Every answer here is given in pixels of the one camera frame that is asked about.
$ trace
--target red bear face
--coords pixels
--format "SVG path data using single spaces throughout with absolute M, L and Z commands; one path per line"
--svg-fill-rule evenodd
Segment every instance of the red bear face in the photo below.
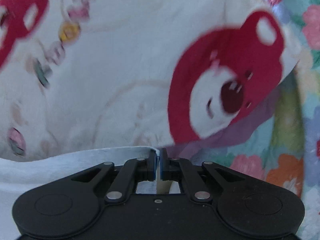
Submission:
M 276 32 L 266 45 L 257 26 Z M 284 39 L 271 14 L 252 13 L 241 27 L 201 36 L 180 58 L 171 81 L 168 116 L 176 143 L 207 138 L 247 116 L 280 82 Z
M 37 27 L 48 3 L 49 0 L 0 0 L 0 7 L 6 10 L 0 23 L 1 29 L 5 29 L 1 38 L 0 68 L 15 42 L 27 37 Z

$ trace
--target orange flower print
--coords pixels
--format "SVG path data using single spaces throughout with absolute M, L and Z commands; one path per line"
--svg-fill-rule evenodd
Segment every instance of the orange flower print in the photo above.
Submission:
M 270 170 L 266 182 L 286 188 L 297 196 L 301 196 L 303 182 L 303 159 L 288 154 L 281 154 L 278 159 L 279 167 Z

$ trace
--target yellow circle print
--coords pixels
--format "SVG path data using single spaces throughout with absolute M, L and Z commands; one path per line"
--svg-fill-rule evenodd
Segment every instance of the yellow circle print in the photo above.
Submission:
M 80 31 L 78 23 L 64 22 L 60 26 L 59 38 L 62 43 L 70 43 L 78 39 Z

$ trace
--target floral fabric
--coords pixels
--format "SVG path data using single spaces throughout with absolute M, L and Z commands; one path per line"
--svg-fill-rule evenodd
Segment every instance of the floral fabric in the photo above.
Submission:
M 211 160 L 291 190 L 306 208 L 298 236 L 320 240 L 320 0 L 265 1 L 299 38 L 299 61 L 279 85 L 274 115 L 245 143 L 203 148 L 191 161 Z

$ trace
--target screw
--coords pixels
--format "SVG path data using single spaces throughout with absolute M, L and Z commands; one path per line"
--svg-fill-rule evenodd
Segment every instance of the screw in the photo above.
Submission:
M 122 193 L 119 191 L 111 191 L 107 194 L 108 199 L 116 200 L 122 197 Z
M 210 193 L 206 191 L 198 191 L 195 193 L 195 197 L 197 199 L 208 199 L 210 197 Z

